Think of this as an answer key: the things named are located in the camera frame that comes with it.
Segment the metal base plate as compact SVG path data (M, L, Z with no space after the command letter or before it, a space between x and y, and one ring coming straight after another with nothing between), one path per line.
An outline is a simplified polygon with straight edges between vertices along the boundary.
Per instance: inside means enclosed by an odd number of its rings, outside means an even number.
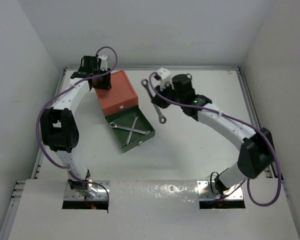
M197 192L200 201L216 201L223 199L225 201L243 201L243 190L242 184L235 184L228 190L224 191L223 194L217 193L215 189L215 183L212 180L198 180L197 181Z
M106 190L101 186L89 181L89 184L79 181L68 181L65 186L64 197L65 201L83 201L84 199L90 201L107 201L106 193L110 192L110 188L106 185Z

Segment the white front cover board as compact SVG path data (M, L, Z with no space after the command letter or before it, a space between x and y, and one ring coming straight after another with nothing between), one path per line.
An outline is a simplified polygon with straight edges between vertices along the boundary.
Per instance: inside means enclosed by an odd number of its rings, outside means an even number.
M111 181L108 210L63 209L63 181L25 183L11 240L296 240L287 200L200 209L195 181Z

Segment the aluminium table frame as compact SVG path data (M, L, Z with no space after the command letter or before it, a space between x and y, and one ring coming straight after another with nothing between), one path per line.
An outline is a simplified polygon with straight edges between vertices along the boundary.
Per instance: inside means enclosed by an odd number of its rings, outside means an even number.
M163 111L166 123L160 124L141 80L156 67L126 67L145 117L155 129L155 136L134 149L122 153L109 128L94 92L81 101L75 120L80 132L77 150L95 180L109 181L195 181L211 172L221 172L237 160L238 150L211 128L170 106ZM67 173L54 167L39 154L28 180L65 182ZM25 184L17 184L17 199L8 207L0 238L9 238Z

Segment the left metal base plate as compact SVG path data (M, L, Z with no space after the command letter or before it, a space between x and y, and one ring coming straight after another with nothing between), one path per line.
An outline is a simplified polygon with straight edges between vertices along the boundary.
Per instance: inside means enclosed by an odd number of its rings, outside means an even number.
M68 181L65 186L64 197L65 201L83 201L84 199L90 201L107 201L106 193L110 192L110 188L106 185L106 190L101 186L89 181L89 184L79 181Z

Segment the silver ratchet wrench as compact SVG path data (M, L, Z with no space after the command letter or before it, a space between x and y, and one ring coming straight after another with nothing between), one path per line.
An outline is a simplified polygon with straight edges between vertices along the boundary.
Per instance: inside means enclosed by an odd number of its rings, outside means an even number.
M152 102L154 96L152 95L152 92L151 92L151 90L150 90L150 87L149 87L149 84L148 84L148 80L143 79L143 80L141 80L140 83L141 83L141 85L145 88L145 90L147 91L147 93L148 93L148 95L149 95L149 97L150 97L150 101L151 101L151 103L152 103L152 105L153 105L153 107L154 107L154 109L155 109L155 111L156 111L156 113L157 113L157 115L158 115L158 120L159 120L159 122L160 122L161 124L165 124L166 121L167 121L166 117L162 114L160 108L159 108L156 104L154 104L154 103Z

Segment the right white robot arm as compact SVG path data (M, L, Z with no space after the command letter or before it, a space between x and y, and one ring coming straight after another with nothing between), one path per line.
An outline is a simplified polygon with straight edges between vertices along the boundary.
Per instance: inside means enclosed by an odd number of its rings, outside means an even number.
M197 94L190 74L172 76L162 68L150 75L147 85L155 93L150 98L153 104L162 109L170 105L180 107L185 115L210 127L238 149L237 161L213 180L212 191L216 195L245 180L255 179L277 161L271 132L229 116L210 98Z

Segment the orange drawer cabinet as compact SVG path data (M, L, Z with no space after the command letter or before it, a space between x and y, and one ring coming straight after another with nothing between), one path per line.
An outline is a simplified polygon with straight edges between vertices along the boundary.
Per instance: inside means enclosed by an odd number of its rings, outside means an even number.
M139 104L138 95L126 72L117 71L110 75L111 89L95 89L105 117L127 110Z

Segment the silver open-end wrench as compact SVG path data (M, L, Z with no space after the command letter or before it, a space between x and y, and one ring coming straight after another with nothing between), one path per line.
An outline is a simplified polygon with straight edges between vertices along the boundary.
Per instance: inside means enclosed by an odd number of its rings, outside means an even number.
M109 124L109 126L113 129L120 129L120 130L125 130L125 131L132 131L133 133L138 133L138 134L142 134L142 135L147 135L150 133L150 131L145 131L145 130L140 130L140 129L132 129L131 127L126 127L126 126L121 126L121 125L117 125L115 122L111 122Z

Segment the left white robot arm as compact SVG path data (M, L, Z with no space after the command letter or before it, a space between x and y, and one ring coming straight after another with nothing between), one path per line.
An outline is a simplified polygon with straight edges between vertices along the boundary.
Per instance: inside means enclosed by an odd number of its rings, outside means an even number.
M85 199L93 199L107 190L93 182L90 172L75 149L79 143L79 130L74 114L84 96L91 89L111 89L108 56L84 56L63 92L50 100L41 110L36 122L36 137L46 158L55 166L65 169L69 187ZM60 159L57 164L46 151L49 147Z

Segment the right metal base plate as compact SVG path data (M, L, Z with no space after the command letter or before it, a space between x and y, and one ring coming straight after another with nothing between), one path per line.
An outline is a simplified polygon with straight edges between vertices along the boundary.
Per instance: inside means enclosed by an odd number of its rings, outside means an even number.
M225 201L243 201L243 190L242 184L235 184L228 190L224 191L223 194L217 193L215 189L215 183L212 180L198 180L197 181L197 192L200 201L216 201L223 199Z

